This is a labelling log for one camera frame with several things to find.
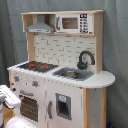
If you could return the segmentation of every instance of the microwave window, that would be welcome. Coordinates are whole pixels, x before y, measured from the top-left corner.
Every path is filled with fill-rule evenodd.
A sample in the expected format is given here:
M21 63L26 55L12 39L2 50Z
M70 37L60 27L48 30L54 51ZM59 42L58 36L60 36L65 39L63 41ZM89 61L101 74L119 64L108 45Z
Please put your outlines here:
M77 18L62 18L63 29L78 29Z

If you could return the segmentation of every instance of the gray wall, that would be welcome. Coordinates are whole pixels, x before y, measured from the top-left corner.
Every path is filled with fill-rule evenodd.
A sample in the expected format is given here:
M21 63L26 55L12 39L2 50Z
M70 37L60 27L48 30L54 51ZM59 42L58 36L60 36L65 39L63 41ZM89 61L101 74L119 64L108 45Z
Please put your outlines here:
M6 0L0 0L0 84L9 86L7 67L14 65L13 44Z
M116 76L107 88L107 120L115 128L128 127L128 0L7 0L16 63L27 60L22 12L105 10L104 70Z

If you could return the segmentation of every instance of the shelf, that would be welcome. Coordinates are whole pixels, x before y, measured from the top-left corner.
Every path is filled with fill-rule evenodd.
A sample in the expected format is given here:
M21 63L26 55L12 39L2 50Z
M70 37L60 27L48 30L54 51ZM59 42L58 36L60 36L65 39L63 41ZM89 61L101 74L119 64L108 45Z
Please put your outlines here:
M27 12L27 13L21 13L22 15L36 15L36 14L84 14L84 13L99 13L104 12L103 10L92 10L92 11L59 11L59 12Z
M84 35L84 36L94 36L94 34L86 33L63 33L63 32L54 32L56 35Z

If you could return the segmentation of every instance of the door handle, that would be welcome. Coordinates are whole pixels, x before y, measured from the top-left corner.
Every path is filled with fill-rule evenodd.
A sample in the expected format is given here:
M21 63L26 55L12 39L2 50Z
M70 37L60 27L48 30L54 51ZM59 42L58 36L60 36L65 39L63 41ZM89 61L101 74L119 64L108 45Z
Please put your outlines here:
M60 27L58 26L59 20L60 20L60 17L57 17L57 18L56 18L56 29L57 29L57 30L60 30Z
M27 92L25 92L23 90L20 90L20 93L23 94L23 95L26 95L26 96L34 96L33 93L27 93Z
M52 101L49 101L49 103L48 103L48 115L49 115L50 119L52 119L51 107L52 107Z

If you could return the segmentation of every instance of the microwave door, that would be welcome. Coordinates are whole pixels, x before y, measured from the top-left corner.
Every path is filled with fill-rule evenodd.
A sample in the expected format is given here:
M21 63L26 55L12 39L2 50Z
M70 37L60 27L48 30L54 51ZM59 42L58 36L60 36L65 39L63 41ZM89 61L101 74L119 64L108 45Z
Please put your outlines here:
M80 33L80 15L63 14L57 15L57 32Z

